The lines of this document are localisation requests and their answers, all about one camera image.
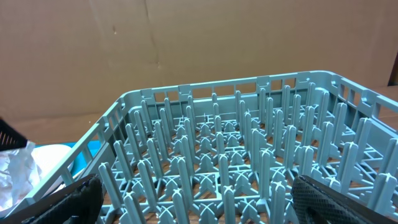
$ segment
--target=plastic crate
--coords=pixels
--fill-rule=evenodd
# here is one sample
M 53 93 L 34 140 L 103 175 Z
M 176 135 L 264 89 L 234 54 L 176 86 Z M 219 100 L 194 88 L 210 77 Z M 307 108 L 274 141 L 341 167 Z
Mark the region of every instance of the plastic crate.
M 255 90 L 237 90 L 248 83 Z M 221 86 L 233 92 L 216 95 Z M 212 95 L 193 97 L 202 88 Z M 13 212 L 60 175 L 72 183 L 67 166 L 83 153 L 80 177 L 99 174 L 112 201 L 98 223 L 116 215 L 145 223 L 154 212 L 160 223 L 188 223 L 188 211 L 199 223 L 233 223 L 236 214 L 242 223 L 298 223 L 290 190 L 300 174 L 397 220 L 397 131 L 378 119 L 382 106 L 398 113 L 397 102 L 326 71 L 130 91 Z M 92 156 L 95 137 L 101 148 Z

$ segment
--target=brown cardboard wall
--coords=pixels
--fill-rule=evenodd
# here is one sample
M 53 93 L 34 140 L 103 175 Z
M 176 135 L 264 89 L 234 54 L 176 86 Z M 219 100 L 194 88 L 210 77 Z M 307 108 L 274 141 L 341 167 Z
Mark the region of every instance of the brown cardboard wall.
M 398 2 L 3 0 L 0 114 L 102 113 L 164 85 L 331 70 L 386 86 Z

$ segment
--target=gray plastic dish rack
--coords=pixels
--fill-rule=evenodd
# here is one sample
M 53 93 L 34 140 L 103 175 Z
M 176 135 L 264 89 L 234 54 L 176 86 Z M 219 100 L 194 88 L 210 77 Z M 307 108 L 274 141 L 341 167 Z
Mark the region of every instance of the gray plastic dish rack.
M 272 82 L 282 88 L 272 90 Z M 255 92 L 237 90 L 246 83 Z M 217 96 L 220 86 L 234 92 Z M 201 88 L 213 94 L 194 98 Z M 42 198 L 60 175 L 72 183 L 67 167 L 82 153 L 79 178 L 99 174 L 111 199 L 97 223 L 117 215 L 145 223 L 148 213 L 159 223 L 195 215 L 199 223 L 234 223 L 236 215 L 241 223 L 298 223 L 290 194 L 298 175 L 398 220 L 397 131 L 378 119 L 382 106 L 398 113 L 397 102 L 326 71 L 130 91 L 12 212 Z M 92 156 L 87 144 L 95 137 L 101 148 Z

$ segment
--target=crumpled plastic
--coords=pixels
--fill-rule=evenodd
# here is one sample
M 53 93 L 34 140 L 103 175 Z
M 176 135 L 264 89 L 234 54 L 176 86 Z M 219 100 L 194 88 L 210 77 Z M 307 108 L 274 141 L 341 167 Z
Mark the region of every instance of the crumpled plastic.
M 0 152 L 0 211 L 20 202 L 40 182 L 40 167 L 32 157 L 35 144 Z

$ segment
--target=black object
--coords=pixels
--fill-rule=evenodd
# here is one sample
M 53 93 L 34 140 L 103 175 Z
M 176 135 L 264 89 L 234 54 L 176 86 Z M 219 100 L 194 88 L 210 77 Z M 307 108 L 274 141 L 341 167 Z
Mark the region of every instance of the black object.
M 90 174 L 35 204 L 0 220 L 11 223 L 90 224 L 97 221 L 104 202 L 102 183 Z
M 27 139 L 0 118 L 0 152 L 26 147 Z
M 300 224 L 394 223 L 395 221 L 355 202 L 306 175 L 295 178 L 293 207 Z

